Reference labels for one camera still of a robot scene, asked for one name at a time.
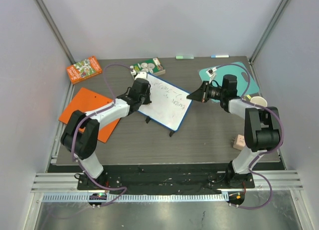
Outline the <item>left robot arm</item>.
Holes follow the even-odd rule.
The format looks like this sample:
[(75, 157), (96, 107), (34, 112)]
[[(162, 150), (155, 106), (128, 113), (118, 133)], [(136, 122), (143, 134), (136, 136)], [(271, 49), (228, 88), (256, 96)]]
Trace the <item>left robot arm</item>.
[(84, 168), (89, 176), (89, 184), (96, 190), (102, 189), (106, 184), (106, 177), (102, 174), (104, 168), (95, 153), (99, 131), (138, 111), (142, 105), (151, 103), (151, 85), (147, 77), (146, 72), (137, 74), (133, 85), (105, 106), (86, 113), (74, 111), (64, 129), (61, 144)]

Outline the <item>blue-framed whiteboard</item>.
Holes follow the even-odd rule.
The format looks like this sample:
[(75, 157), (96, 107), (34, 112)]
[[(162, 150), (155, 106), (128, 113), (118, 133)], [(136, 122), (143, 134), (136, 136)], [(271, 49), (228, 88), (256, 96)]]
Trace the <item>blue-framed whiteboard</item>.
[(179, 87), (148, 73), (151, 85), (151, 103), (142, 105), (139, 112), (152, 120), (178, 131), (192, 100), (187, 99), (188, 93)]

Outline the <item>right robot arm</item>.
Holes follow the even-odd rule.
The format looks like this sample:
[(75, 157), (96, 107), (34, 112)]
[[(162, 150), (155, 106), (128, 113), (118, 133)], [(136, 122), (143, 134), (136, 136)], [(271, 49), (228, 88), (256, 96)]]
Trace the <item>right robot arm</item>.
[(237, 77), (234, 75), (225, 75), (221, 86), (215, 87), (209, 81), (204, 81), (187, 98), (201, 103), (210, 99), (218, 100), (226, 112), (244, 119), (245, 147), (228, 164), (223, 177), (229, 187), (238, 187), (264, 155), (277, 150), (283, 143), (283, 125), (278, 109), (254, 105), (241, 99), (237, 95)]

